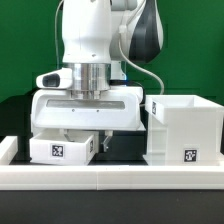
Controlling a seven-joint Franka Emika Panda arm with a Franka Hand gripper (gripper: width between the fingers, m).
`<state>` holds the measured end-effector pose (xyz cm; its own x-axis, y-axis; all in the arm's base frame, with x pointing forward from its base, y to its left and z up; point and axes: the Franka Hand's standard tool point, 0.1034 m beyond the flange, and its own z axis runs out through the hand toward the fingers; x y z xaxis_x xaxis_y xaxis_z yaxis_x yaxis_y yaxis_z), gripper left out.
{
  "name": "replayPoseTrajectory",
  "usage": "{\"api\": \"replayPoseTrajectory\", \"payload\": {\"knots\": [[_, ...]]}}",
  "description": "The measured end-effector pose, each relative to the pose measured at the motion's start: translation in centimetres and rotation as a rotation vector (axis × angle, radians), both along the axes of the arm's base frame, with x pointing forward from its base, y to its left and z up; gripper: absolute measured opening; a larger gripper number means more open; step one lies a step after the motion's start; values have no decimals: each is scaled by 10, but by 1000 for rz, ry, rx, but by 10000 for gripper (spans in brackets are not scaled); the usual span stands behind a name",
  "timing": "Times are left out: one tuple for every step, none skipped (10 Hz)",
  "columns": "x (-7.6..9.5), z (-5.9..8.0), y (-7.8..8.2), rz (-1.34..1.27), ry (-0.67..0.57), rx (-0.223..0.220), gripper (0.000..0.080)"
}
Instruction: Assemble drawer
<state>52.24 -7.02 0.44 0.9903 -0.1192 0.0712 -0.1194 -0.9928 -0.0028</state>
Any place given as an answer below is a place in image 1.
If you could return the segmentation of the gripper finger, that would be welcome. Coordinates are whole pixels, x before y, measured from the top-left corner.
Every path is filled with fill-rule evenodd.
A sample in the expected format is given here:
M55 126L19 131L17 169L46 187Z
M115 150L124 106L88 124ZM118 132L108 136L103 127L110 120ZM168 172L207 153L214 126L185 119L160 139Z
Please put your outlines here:
M104 134L105 134L105 138L104 138L104 140L101 144L102 144L102 147L103 147L103 152L107 152L108 144L113 137L113 131L106 130Z
M61 129L60 134L68 141L68 142L76 142L74 137L72 137L69 133L68 129Z

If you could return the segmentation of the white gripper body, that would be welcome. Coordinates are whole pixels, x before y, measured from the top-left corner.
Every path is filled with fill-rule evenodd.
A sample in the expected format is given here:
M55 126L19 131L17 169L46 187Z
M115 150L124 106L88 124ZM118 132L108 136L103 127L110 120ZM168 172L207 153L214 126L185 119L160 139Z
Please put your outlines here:
M75 100L68 90L39 90L32 102L36 128L138 131L141 87L113 86L99 100Z

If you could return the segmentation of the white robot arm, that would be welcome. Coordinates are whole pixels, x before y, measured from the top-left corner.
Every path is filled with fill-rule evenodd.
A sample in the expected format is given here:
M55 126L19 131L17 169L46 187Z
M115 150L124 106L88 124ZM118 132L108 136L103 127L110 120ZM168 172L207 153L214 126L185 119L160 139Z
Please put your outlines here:
M78 136L143 131L143 89L116 77L114 60L149 62L163 30L156 0L63 0L61 69L36 79L30 151L64 150Z

